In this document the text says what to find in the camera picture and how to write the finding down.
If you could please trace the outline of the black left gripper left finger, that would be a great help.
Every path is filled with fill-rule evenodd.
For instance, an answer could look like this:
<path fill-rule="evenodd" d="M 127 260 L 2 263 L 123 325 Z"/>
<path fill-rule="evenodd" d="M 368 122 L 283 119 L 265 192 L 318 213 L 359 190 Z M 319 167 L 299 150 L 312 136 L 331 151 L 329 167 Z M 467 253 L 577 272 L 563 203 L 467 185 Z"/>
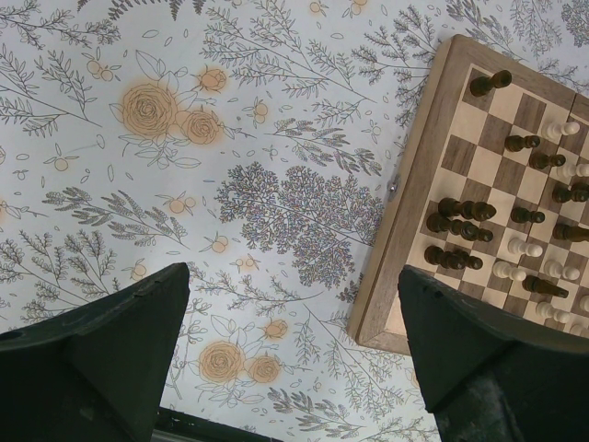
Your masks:
<path fill-rule="evenodd" d="M 148 441 L 190 296 L 173 263 L 1 335 L 4 441 Z"/>

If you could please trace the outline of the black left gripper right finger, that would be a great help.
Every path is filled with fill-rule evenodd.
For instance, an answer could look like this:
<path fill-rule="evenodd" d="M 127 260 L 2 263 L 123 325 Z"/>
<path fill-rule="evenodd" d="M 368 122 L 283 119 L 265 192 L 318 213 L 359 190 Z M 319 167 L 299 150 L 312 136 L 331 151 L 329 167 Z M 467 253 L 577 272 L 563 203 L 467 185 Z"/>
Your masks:
<path fill-rule="evenodd" d="M 585 441 L 588 341 L 404 266 L 398 295 L 426 410 L 443 441 Z"/>

